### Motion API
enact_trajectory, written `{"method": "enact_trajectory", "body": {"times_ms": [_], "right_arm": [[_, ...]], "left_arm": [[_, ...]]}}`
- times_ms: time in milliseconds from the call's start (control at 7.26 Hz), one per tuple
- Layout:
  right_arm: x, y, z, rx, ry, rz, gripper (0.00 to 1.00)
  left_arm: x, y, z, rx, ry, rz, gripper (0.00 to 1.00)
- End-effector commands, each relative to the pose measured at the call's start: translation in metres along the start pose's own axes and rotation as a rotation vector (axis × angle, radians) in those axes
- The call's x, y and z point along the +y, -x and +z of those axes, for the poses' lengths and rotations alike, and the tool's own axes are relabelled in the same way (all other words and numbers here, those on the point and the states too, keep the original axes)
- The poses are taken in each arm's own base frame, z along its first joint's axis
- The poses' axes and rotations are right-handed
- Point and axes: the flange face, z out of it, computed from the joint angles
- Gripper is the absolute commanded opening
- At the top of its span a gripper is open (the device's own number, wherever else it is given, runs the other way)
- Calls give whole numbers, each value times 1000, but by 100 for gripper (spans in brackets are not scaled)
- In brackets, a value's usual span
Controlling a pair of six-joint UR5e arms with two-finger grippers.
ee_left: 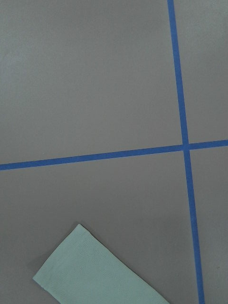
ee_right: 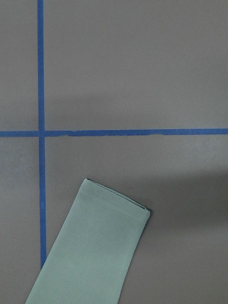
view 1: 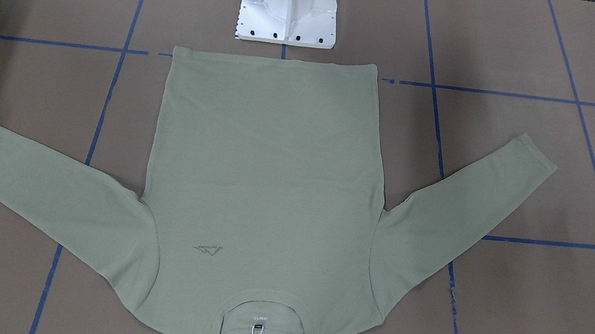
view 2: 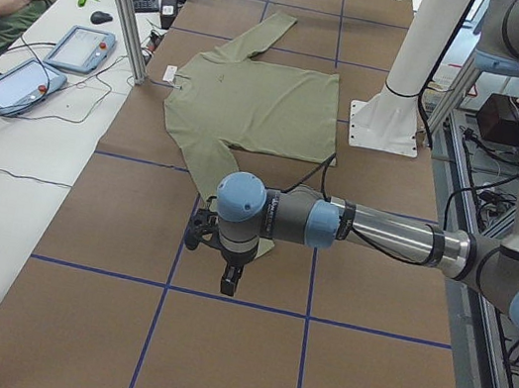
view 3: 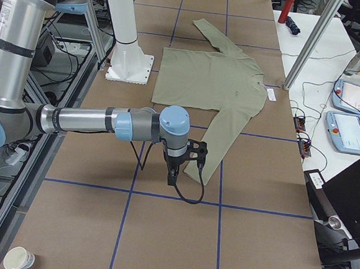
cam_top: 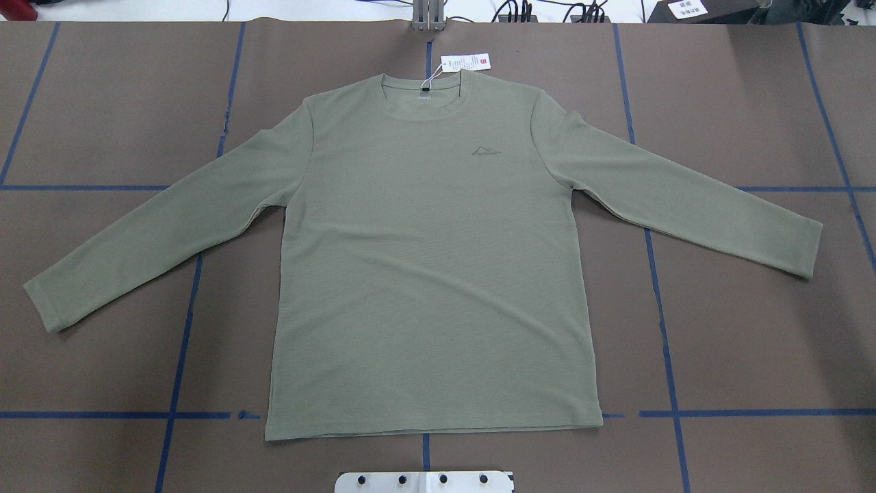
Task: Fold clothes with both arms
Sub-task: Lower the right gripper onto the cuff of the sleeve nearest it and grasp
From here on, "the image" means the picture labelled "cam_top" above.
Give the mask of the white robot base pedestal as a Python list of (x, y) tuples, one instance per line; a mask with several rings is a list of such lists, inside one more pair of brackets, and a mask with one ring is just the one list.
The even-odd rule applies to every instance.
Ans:
[(499, 470), (348, 472), (335, 492), (515, 492), (513, 473)]

